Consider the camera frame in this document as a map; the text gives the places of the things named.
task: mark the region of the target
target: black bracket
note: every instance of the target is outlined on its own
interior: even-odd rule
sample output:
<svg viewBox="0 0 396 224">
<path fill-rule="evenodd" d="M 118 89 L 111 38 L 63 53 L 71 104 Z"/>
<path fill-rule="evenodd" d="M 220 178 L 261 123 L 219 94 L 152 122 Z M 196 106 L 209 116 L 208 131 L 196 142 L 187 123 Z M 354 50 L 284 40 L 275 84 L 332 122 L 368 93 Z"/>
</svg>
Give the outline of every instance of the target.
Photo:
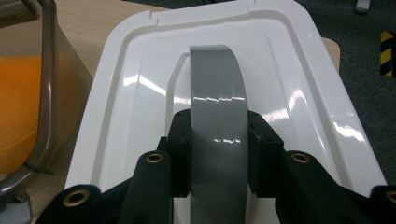
<svg viewBox="0 0 396 224">
<path fill-rule="evenodd" d="M 248 184 L 256 197 L 276 198 L 280 223 L 396 223 L 395 186 L 375 187 L 370 198 L 345 189 L 313 156 L 286 151 L 260 114 L 247 114 Z M 37 223 L 173 223 L 173 198 L 191 190 L 191 133 L 190 110 L 176 113 L 168 136 L 139 158 L 132 178 L 102 194 L 91 185 L 66 189 Z"/>
</svg>

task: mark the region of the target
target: white plastic tray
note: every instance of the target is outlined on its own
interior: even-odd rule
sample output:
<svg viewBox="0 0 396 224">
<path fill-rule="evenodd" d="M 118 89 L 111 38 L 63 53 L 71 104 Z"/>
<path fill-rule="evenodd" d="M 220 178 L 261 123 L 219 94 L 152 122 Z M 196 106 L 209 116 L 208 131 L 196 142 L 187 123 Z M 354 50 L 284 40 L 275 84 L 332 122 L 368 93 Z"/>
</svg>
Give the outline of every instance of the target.
<svg viewBox="0 0 396 224">
<path fill-rule="evenodd" d="M 235 54 L 248 108 L 286 150 L 315 156 L 341 185 L 368 196 L 385 184 L 331 58 L 310 16 L 291 0 L 239 1 L 136 14 L 109 36 L 81 124 L 66 187 L 102 191 L 132 176 L 172 116 L 190 107 L 190 46 Z M 273 200 L 249 196 L 247 223 L 277 223 Z M 177 199 L 175 223 L 189 223 Z"/>
</svg>

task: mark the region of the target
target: hazard stripe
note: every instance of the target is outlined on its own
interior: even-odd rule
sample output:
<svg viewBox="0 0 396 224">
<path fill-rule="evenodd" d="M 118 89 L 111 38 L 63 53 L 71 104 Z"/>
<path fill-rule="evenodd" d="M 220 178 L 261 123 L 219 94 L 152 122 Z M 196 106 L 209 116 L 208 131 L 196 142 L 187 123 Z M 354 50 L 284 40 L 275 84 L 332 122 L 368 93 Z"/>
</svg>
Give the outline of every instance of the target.
<svg viewBox="0 0 396 224">
<path fill-rule="evenodd" d="M 396 77 L 396 36 L 389 32 L 381 33 L 380 74 Z"/>
</svg>

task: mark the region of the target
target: gray strip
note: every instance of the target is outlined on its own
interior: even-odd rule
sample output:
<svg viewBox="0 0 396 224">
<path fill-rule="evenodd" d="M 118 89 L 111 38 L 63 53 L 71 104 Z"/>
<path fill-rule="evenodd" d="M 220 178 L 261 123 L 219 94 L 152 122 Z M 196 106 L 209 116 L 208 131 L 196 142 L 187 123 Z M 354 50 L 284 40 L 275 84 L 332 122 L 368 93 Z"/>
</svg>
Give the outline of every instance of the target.
<svg viewBox="0 0 396 224">
<path fill-rule="evenodd" d="M 191 224 L 245 223 L 248 112 L 225 46 L 191 47 Z"/>
</svg>

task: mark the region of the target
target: orange cushion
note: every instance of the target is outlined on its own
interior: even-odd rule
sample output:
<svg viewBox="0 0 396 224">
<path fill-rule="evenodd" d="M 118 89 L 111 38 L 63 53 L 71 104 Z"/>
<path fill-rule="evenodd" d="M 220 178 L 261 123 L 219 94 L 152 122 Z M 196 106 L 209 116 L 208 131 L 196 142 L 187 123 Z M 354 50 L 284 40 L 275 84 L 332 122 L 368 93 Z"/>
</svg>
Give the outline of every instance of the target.
<svg viewBox="0 0 396 224">
<path fill-rule="evenodd" d="M 41 57 L 0 58 L 0 174 L 28 158 L 37 136 Z"/>
</svg>

